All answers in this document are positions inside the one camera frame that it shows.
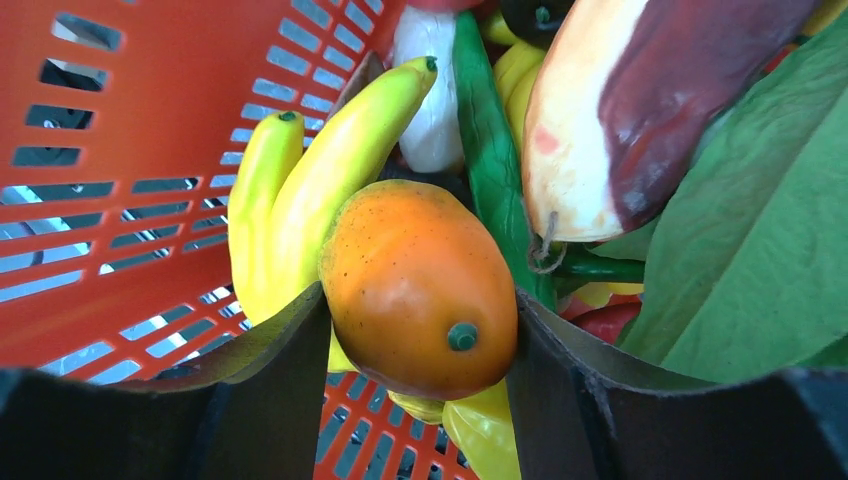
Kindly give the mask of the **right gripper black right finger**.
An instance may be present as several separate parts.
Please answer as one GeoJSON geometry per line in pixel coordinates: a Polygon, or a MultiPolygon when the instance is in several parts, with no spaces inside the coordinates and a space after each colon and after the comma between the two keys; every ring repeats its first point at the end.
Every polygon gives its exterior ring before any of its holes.
{"type": "Polygon", "coordinates": [[[507,377],[526,479],[843,479],[847,374],[714,385],[635,358],[517,295],[507,377]]]}

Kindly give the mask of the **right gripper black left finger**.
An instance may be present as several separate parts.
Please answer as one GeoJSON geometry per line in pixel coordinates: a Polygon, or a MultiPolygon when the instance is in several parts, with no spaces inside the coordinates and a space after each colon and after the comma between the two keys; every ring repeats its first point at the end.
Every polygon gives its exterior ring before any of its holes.
{"type": "Polygon", "coordinates": [[[5,479],[309,479],[330,319],[313,284],[269,320],[150,381],[1,373],[5,479]]]}

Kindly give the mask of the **orange toy fruit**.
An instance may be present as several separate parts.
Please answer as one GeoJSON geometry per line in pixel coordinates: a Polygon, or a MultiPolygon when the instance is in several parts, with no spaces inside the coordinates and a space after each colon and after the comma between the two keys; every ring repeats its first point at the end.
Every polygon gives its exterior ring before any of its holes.
{"type": "Polygon", "coordinates": [[[498,383],[517,348],[511,271],[447,190],[384,180],[357,192],[325,242],[319,277],[353,366],[388,389],[451,401],[498,383]]]}

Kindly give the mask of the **red toy chili pepper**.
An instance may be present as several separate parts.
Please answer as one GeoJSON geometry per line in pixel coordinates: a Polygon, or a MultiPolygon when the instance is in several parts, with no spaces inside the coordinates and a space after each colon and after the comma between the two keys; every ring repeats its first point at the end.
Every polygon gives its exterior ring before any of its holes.
{"type": "Polygon", "coordinates": [[[613,295],[602,307],[590,307],[573,298],[562,316],[597,338],[614,344],[622,329],[635,318],[642,308],[638,296],[613,295]]]}

